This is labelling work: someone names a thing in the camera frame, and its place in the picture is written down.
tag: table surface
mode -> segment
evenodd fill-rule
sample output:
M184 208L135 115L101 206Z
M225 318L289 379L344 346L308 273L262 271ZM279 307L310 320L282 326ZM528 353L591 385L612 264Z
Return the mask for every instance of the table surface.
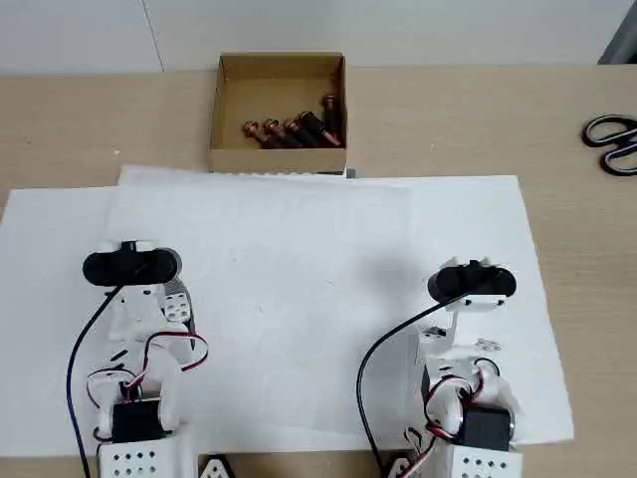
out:
M0 204L13 187L114 184L126 162L206 170L214 80L0 79ZM525 449L527 477L637 476L637 179L602 173L600 151L578 137L595 115L637 116L635 85L630 66L347 72L348 162L359 175L520 178L575 422L573 442ZM365 452L231 462L239 478L376 476ZM0 460L2 476L80 474L74 458Z

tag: black scissors handle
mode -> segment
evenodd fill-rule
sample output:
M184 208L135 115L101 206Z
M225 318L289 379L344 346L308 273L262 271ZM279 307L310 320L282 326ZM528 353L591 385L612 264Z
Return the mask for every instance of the black scissors handle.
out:
M596 137L593 130L601 124L620 124L624 129L618 132ZM604 115L589 121L581 131L581 140L590 147L607 146L609 144L621 144L630 141L633 136L637 136L637 119L625 117L624 115Z
M593 130L601 124L619 124L624 128L618 132L607 134L605 136L593 135ZM599 159L599 165L608 174L615 176L633 176L637 175L637 167L620 168L612 164L612 162L623 156L627 156L633 152L637 152L637 119L626 117L624 115L605 115L589 121L581 132L581 140L590 147L601 147L615 144L617 147L603 154Z

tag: cardboard box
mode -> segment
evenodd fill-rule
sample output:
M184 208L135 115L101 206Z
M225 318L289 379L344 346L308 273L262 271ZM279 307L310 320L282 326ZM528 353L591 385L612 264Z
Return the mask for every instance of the cardboard box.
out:
M345 168L345 64L340 53L223 54L210 142L215 172L330 172ZM322 118L323 95L341 101L343 148L261 149L246 137L247 120L262 123L312 111Z

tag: white paper sheet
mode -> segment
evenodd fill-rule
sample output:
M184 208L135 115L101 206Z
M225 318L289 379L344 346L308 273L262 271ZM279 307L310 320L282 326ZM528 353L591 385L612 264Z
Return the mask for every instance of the white paper sheet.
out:
M153 166L125 166L121 184L212 185L217 175ZM330 176L266 176L271 181L319 181L345 185L393 185L412 192L413 257L404 266L412 281L405 303L418 312L431 300L426 282L452 256L489 257L508 267L518 292L507 306L485 315L464 316L458 340L473 344L488 338L504 345L492 356L522 406L520 443L545 443L573 437L563 370L546 309L545 294L526 208L513 176L379 178L345 180ZM434 321L447 320L444 315Z
M196 175L196 181L206 181L201 182L202 185L209 184L207 181L210 175L192 172L185 174ZM170 175L169 180L175 184L179 183L174 175ZM291 179L281 177L272 180ZM346 183L340 178L319 180ZM524 342L521 351L525 352L524 357L527 359L520 365L518 354L515 354L515 357L498 358L498 361L505 376L513 383L514 388L518 389L518 397L522 394L521 391L528 396L531 391L533 393L533 399L521 399L527 416L536 419L533 422L536 426L530 429L532 435L529 442L571 438L572 421L568 398L550 322L545 311L524 203L515 179L419 178L405 181L397 178L358 181L358 185L376 181L382 184L401 184L412 190L416 204L434 204L437 207L436 210L432 207L421 207L422 221L427 229L416 231L414 237L417 239L416 242L423 244L419 254L422 256L422 264L426 267L419 271L418 261L421 259L414 261L417 266L413 269L417 273L416 278L420 274L424 279L430 273L429 267L437 268L438 257L444 256L443 260L447 259L444 250L447 246L444 241L448 241L449 236L443 237L440 234L443 226L431 227L429 223L430 216L433 215L435 218L445 213L440 208L440 197L450 199L446 205L448 217L443 219L448 222L454 218L458 219L457 222L444 227L456 231L452 247L460 251L460 254L489 254L492 259L505 265L509 262L501 259L502 256L514 258L511 267L516 271L520 288L509 301L506 313L497 318L494 316L493 324L480 321L477 332L472 324L465 322L461 325L461 335L468 341L475 336L502 336L506 349L513 351L514 345L521 341L521 334L530 337L529 331L530 334L541 335L539 340ZM486 188L492 192L489 197L483 198ZM68 354L77 333L104 298L102 290L84 280L81 264L86 255L95 250L96 245L105 237L104 223L109 208L109 197L108 188L21 190L12 192L10 196L0 227L0 302L3 304L4 317L4 334L0 336L0 360L4 363L5 388L13 392L0 394L0 425L3 429L12 430L12 433L5 433L0 438L1 456L77 454L67 415L64 377ZM496 207L494 210L499 213L500 225L496 229L490 229L493 223L489 222L491 219L487 217L486 221L479 224L478 229L472 229L467 233L467 227L463 227L466 222L463 221L468 219L462 219L464 211L460 207L462 199L466 197L471 197L472 213L476 216L486 216L485 207ZM470 222L476 224L478 221L471 219ZM491 231L494 237L485 239L485 231ZM473 242L468 241L467 236L471 237ZM515 247L510 244L501 247L501 242L510 241L517 243ZM426 305L428 299L424 287L409 286L407 290L410 292L406 296L410 297L405 299L404 304L398 304L397 301L396 306L409 309L406 312L411 313ZM523 295L529 297L518 302ZM406 317L401 314L402 312L396 309L390 320L399 322ZM521 324L520 333L514 334L512 339L509 339L507 327L501 327L512 325L509 317L517 317L517 323ZM74 375L76 407L90 453L95 451L95 443L89 438L95 425L95 411L85 398L84 376L88 367L95 362L95 351L99 353L102 350L107 324L100 323L98 327L89 335L81 349ZM369 378L382 376L381 369L371 373ZM514 377L523 383L516 383ZM352 379L342 386L352 390L351 381ZM210 418L215 422L215 426L207 430L205 446L211 443L219 444L219 447L213 447L218 451L367 448L366 440L359 428L355 433L346 434L252 423L249 420L215 420L216 416ZM386 435L383 438L384 446L404 445L399 436Z

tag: screw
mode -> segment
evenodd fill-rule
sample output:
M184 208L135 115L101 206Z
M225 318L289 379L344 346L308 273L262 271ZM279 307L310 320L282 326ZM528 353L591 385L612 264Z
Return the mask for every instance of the screw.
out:
M325 123L315 117L312 112L302 112L299 114L299 123L309 129L314 134L322 136L330 145L340 146L340 141L334 137L325 127Z
M268 136L259 129L259 124L256 121L246 121L243 125L243 132L247 137L253 137L258 141L263 149L281 147L275 138Z
M340 136L340 125L342 124L341 114L335 95L325 95L321 100L323 107L323 121L328 131L334 137Z
M279 125L279 121L277 119L268 118L263 121L263 129L265 132L269 132L280 139L285 147L303 147L303 145L292 135L286 133L286 131Z
M286 119L283 123L285 129L291 132L305 147L319 147L317 140L305 128L301 127L295 119Z

